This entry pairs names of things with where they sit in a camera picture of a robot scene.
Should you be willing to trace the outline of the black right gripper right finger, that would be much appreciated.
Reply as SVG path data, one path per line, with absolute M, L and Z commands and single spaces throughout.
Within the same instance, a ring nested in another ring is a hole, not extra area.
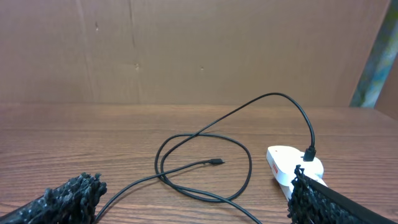
M 287 215 L 297 224 L 397 224 L 305 175 L 297 165 Z

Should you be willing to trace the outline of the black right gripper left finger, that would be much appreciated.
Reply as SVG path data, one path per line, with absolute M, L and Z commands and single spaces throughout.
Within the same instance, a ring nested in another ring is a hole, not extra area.
M 100 174 L 82 173 L 56 189 L 1 217 L 1 224 L 90 224 L 101 196 L 107 192 Z

